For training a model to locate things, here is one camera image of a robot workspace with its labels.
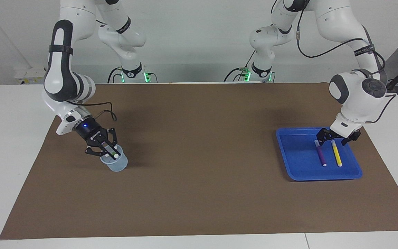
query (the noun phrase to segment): brown surface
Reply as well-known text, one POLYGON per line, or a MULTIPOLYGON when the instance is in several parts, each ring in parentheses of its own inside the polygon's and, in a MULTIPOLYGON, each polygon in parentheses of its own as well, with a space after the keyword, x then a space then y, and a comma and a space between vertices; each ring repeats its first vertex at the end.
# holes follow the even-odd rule
POLYGON ((398 187, 366 132, 351 143, 361 179, 286 175, 275 131, 330 125, 327 84, 100 85, 91 102, 105 100, 127 169, 55 119, 0 239, 398 230, 398 187))

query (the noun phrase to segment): white table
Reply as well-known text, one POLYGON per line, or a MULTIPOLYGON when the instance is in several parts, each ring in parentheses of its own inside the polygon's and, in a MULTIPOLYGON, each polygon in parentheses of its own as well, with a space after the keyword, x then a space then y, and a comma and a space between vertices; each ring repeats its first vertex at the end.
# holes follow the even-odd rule
MULTIPOLYGON (((54 118, 41 90, 42 85, 0 85, 0 233, 54 118)), ((365 129, 398 184, 398 97, 380 122, 365 129)), ((0 241, 0 248, 389 249, 398 248, 398 231, 37 239, 0 241)))

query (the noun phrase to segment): white robotic arm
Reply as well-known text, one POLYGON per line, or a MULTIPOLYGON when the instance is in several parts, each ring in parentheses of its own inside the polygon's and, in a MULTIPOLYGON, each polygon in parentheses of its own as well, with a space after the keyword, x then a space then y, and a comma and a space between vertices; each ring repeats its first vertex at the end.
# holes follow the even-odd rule
MULTIPOLYGON (((252 75, 262 82, 267 81, 274 60, 271 48, 292 39, 292 22, 300 11, 314 11, 322 37, 346 43, 353 49, 359 64, 359 69, 336 74, 331 79, 330 93, 342 104, 342 108, 330 129, 323 129, 317 135, 321 144, 343 137, 342 143, 345 145, 358 139, 359 129, 382 105, 387 83, 387 76, 379 62, 379 54, 375 52, 367 30, 354 17, 349 0, 276 1, 272 12, 273 24, 254 31, 250 36, 250 44, 256 49, 251 65, 252 75)), ((299 44, 299 27, 296 33, 299 44)))
POLYGON ((49 47, 48 70, 42 97, 62 120, 57 134, 76 131, 87 142, 87 154, 108 155, 116 159, 120 153, 115 146, 115 129, 104 129, 84 107, 84 102, 95 94, 95 83, 90 77, 71 70, 74 44, 89 38, 95 31, 96 7, 104 21, 114 29, 108 30, 107 34, 100 33, 111 41, 109 46, 118 53, 124 70, 134 70, 137 72, 136 76, 141 72, 138 69, 142 64, 132 49, 144 45, 145 35, 137 31, 140 30, 138 27, 131 27, 131 20, 124 14, 119 0, 61 0, 60 19, 55 24, 49 47), (92 148, 100 148, 101 151, 96 152, 92 148))

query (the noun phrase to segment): marker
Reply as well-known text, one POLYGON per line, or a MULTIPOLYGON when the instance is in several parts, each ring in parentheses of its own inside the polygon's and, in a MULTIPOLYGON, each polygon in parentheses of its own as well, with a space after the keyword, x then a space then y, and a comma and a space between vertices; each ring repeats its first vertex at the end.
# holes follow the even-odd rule
POLYGON ((332 140, 334 155, 336 156, 336 161, 339 167, 342 167, 342 160, 340 160, 339 150, 337 149, 336 141, 332 140))
POLYGON ((322 164, 322 166, 326 167, 327 164, 325 157, 323 156, 322 147, 320 147, 320 143, 318 140, 314 140, 314 143, 316 144, 317 154, 319 155, 320 163, 322 164))

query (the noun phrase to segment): blue tray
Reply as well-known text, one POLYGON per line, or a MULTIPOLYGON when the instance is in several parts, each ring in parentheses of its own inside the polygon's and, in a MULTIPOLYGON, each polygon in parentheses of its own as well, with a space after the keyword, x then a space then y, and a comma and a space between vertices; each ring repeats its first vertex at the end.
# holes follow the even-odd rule
POLYGON ((349 145, 342 146, 342 139, 335 139, 342 167, 338 167, 331 142, 322 146, 327 167, 323 167, 317 154, 316 134, 319 128, 281 128, 276 132, 281 147, 286 172, 296 181, 348 180, 362 177, 362 170, 349 145))

